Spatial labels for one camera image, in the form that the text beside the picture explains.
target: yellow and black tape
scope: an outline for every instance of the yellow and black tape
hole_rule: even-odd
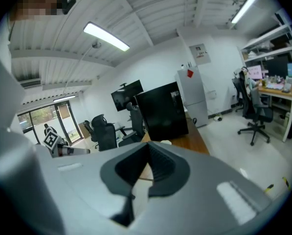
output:
[[[291,187],[289,186],[289,183],[288,183],[287,179],[285,177],[283,177],[283,180],[285,181],[285,184],[287,185],[288,190],[290,190]]]
[[[273,187],[274,187],[273,184],[272,184],[272,185],[269,185],[268,188],[266,188],[266,189],[264,190],[264,192],[268,192],[268,191],[271,190]]]

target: black door frame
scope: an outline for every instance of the black door frame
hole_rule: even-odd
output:
[[[69,136],[68,136],[68,134],[67,134],[67,131],[66,131],[64,125],[63,125],[62,118],[61,118],[61,115],[60,115],[60,112],[59,112],[59,109],[58,109],[58,105],[64,105],[64,104],[67,104],[67,106],[68,106],[68,110],[69,110],[69,113],[70,113],[70,115],[71,115],[71,117],[72,117],[73,123],[74,123],[74,125],[75,125],[75,127],[76,127],[76,130],[77,130],[77,133],[78,133],[79,136],[80,136],[80,138],[79,138],[78,140],[74,141],[74,142],[71,142],[71,140],[70,140],[70,138],[69,138]],[[36,131],[35,131],[35,128],[34,128],[34,123],[33,123],[33,120],[32,120],[32,116],[31,116],[30,113],[33,112],[33,111],[36,111],[36,110],[39,110],[39,109],[42,109],[42,108],[48,107],[48,106],[52,106],[52,105],[54,106],[54,108],[55,108],[55,110],[56,110],[56,113],[57,113],[57,117],[58,117],[59,123],[60,123],[61,128],[62,128],[62,131],[63,131],[63,133],[64,133],[64,135],[65,135],[65,138],[66,138],[66,140],[68,141],[68,144],[71,146],[71,145],[75,144],[76,142],[82,140],[82,139],[83,139],[83,136],[82,136],[82,133],[81,133],[80,130],[79,130],[78,125],[76,124],[76,121],[75,121],[75,118],[74,118],[74,114],[73,114],[73,111],[72,111],[72,109],[71,109],[71,106],[70,106],[69,101],[64,101],[64,102],[60,102],[60,103],[49,104],[49,105],[46,105],[46,106],[43,106],[43,107],[36,108],[36,109],[34,109],[34,110],[30,110],[30,111],[27,111],[27,112],[24,112],[24,113],[18,114],[18,116],[21,116],[21,115],[24,115],[24,114],[28,114],[28,115],[29,115],[29,118],[30,118],[30,121],[31,121],[31,123],[32,123],[32,126],[31,126],[31,127],[27,128],[27,129],[25,129],[25,130],[23,130],[23,133],[25,134],[25,133],[27,133],[27,132],[33,130],[34,135],[35,135],[35,138],[36,138],[38,144],[40,144],[39,138],[38,138],[38,136],[37,136],[37,134],[36,134]]]

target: white desk leg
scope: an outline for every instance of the white desk leg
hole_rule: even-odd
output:
[[[291,125],[292,125],[292,106],[291,106],[291,112],[290,112],[290,115],[289,115],[288,125],[287,125],[287,128],[286,128],[284,137],[283,137],[283,142],[285,142],[286,139],[287,139],[288,132],[289,132],[289,129],[291,128]]]

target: wooden table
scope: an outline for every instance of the wooden table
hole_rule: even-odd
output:
[[[189,115],[186,114],[187,117],[187,127],[188,127],[188,134],[180,136],[175,139],[169,139],[169,141],[175,145],[182,148],[190,149],[194,152],[201,152],[207,155],[210,155],[198,129],[194,125],[191,119],[188,119]],[[141,142],[148,142],[151,141],[149,134],[146,133],[141,140]],[[143,170],[141,176],[139,177],[143,180],[153,180],[153,175],[150,166],[147,164],[145,169]]]
[[[272,106],[272,96],[287,99],[287,100],[292,102],[292,91],[290,93],[284,93],[281,90],[267,89],[267,88],[264,88],[262,86],[259,86],[259,93],[270,96],[270,107]],[[291,125],[292,125],[292,105],[291,105],[291,109],[290,109],[288,125],[287,125],[286,131],[285,131],[284,136],[283,136],[283,142],[285,142],[287,139],[288,132],[291,128]]]

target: wall outlet box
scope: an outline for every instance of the wall outlet box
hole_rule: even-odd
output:
[[[211,100],[216,98],[216,91],[210,91],[206,93],[206,99]]]

